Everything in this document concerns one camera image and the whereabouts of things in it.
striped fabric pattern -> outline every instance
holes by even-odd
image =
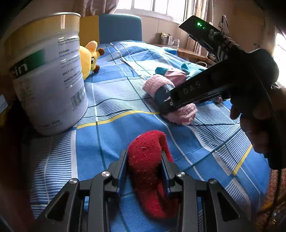
[[[142,90],[156,67],[180,68],[183,62],[153,45],[138,41],[100,44],[105,54],[100,70],[85,80],[88,109],[80,121],[60,135],[35,136],[29,141],[30,203],[37,218],[72,177],[93,178],[118,160],[121,150],[140,134],[160,130],[166,134],[174,162],[195,179],[216,178],[248,215],[262,202],[269,178],[265,159],[253,151],[231,120],[231,104],[197,105],[188,126],[175,125],[159,114],[154,100]],[[109,203],[111,231],[174,231],[176,219],[159,222],[140,207],[130,177],[120,205]],[[202,213],[199,212],[202,231]]]

barcode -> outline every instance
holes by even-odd
[[[75,95],[71,97],[71,102],[72,102],[74,109],[76,109],[82,103],[85,96],[86,96],[86,91],[83,86]]]

can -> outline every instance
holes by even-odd
[[[79,14],[56,13],[23,25],[4,44],[17,97],[45,136],[76,124],[88,107],[79,28]]]

black device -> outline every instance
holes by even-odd
[[[108,198],[117,198],[126,180],[127,150],[107,171],[93,179],[70,179],[36,220],[30,232],[81,232],[84,200],[89,196],[87,232],[108,232]],[[161,174],[165,193],[180,199],[178,232],[199,229],[197,197],[201,197],[206,232],[253,232],[251,222],[215,179],[195,180],[179,171],[162,151]]]
[[[215,54],[220,62],[170,90],[170,99],[159,105],[160,112],[167,114],[189,103],[221,96],[223,100],[231,99],[243,116],[255,120],[254,107],[260,100],[269,98],[268,92],[279,75],[271,55],[264,49],[246,53],[218,29],[194,15],[179,27]],[[286,123],[282,112],[273,114],[271,119],[258,123],[269,133],[270,151],[265,154],[269,166],[281,169],[286,167]]]

wooden table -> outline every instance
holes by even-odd
[[[168,45],[164,45],[164,44],[153,44],[155,46],[158,46],[158,47],[169,47],[169,48],[173,48],[173,49],[177,49],[176,46],[168,46]],[[213,62],[212,60],[210,60],[209,58],[203,56],[203,55],[200,55],[198,53],[195,53],[193,51],[190,51],[188,49],[184,49],[184,48],[180,48],[177,50],[178,52],[178,55],[179,56],[185,56],[185,57],[188,57],[188,58],[194,58],[194,59],[199,59],[201,61],[205,61],[211,65],[214,65],[216,64],[215,62]]]

